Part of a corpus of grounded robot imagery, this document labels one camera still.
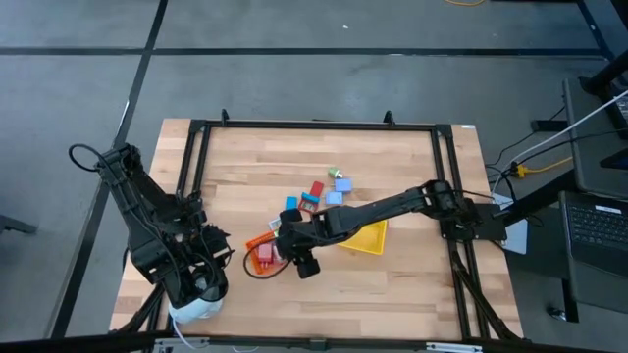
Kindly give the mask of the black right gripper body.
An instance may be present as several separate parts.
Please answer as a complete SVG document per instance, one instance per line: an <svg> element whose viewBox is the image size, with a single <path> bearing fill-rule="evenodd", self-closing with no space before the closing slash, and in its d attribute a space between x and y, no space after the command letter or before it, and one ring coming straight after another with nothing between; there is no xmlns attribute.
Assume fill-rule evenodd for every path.
<svg viewBox="0 0 628 353"><path fill-rule="evenodd" d="M305 263L313 259L311 249L317 244L315 227L305 222L297 209L280 213L278 251L288 261Z"/></svg>

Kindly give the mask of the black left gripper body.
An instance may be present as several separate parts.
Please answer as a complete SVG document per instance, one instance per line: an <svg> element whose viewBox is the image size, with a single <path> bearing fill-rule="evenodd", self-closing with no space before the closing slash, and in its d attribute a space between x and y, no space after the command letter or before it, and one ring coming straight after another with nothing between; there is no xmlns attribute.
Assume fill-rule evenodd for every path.
<svg viewBox="0 0 628 353"><path fill-rule="evenodd" d="M213 224L195 225L189 229L192 250L191 267L196 272L222 272L231 260L230 235Z"/></svg>

